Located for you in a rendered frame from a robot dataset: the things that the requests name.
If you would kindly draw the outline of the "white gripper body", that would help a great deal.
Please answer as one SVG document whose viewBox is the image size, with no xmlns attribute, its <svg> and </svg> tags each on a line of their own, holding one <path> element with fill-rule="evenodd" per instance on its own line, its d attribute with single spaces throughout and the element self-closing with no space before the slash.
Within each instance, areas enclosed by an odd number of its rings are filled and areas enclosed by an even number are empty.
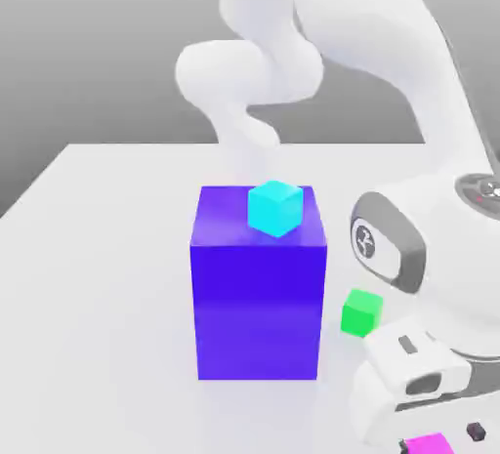
<svg viewBox="0 0 500 454">
<path fill-rule="evenodd" d="M 420 400 L 398 409 L 400 399 L 390 392 L 373 366 L 365 361 L 354 373 L 350 415 L 360 441 L 396 454 L 402 438 L 442 433 L 455 454 L 500 454 L 500 391 L 472 397 Z M 484 441 L 467 434 L 469 423 L 480 422 Z"/>
</svg>

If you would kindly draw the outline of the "small magenta cube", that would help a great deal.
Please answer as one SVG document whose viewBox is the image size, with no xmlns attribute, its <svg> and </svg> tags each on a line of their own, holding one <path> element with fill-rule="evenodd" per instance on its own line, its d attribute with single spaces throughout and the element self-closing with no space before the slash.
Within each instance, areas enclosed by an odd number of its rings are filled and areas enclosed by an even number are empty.
<svg viewBox="0 0 500 454">
<path fill-rule="evenodd" d="M 442 433 L 432 433 L 404 441 L 407 454 L 455 454 Z"/>
</svg>

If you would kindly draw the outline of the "small green cube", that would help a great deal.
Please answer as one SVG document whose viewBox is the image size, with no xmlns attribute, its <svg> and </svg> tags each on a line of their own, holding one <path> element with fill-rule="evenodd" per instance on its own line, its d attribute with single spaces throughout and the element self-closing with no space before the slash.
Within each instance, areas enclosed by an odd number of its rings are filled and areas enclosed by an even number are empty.
<svg viewBox="0 0 500 454">
<path fill-rule="evenodd" d="M 341 330 L 361 338 L 367 336 L 378 327 L 383 304 L 381 296 L 353 289 L 342 308 Z"/>
</svg>

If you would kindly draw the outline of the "small cyan cube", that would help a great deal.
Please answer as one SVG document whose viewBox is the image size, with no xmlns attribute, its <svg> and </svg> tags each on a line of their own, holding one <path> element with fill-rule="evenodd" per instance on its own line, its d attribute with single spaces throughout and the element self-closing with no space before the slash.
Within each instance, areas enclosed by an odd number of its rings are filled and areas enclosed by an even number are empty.
<svg viewBox="0 0 500 454">
<path fill-rule="evenodd" d="M 304 216 L 304 190 L 281 181 L 267 181 L 248 191 L 248 226 L 273 237 L 298 227 Z"/>
</svg>

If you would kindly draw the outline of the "large blue box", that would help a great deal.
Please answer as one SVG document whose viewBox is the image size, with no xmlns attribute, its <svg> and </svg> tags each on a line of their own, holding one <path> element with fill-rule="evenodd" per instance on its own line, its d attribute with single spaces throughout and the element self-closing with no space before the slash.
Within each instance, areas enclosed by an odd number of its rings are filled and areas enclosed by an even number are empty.
<svg viewBox="0 0 500 454">
<path fill-rule="evenodd" d="M 327 240 L 314 191 L 275 238 L 247 225 L 246 186 L 205 186 L 189 244 L 201 380 L 317 376 Z"/>
</svg>

